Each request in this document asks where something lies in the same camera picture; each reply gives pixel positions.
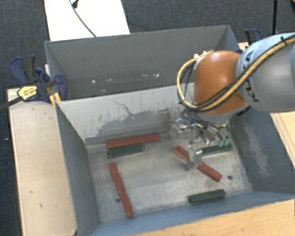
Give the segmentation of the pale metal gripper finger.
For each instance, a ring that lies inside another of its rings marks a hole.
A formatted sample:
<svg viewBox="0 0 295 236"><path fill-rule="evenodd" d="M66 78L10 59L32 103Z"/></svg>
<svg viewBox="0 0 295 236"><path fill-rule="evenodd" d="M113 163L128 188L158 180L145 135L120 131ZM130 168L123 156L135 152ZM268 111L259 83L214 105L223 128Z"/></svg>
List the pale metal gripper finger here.
<svg viewBox="0 0 295 236"><path fill-rule="evenodd" d="M194 151L193 145L188 145L187 149L185 150L185 155L187 158L187 168L193 170L196 168L196 162L194 160Z"/></svg>
<svg viewBox="0 0 295 236"><path fill-rule="evenodd" d="M196 167L200 166L202 163L202 154L203 151L202 149L200 149L199 147L196 146L192 146L193 148L193 155L194 155L194 162L196 164Z"/></svg>

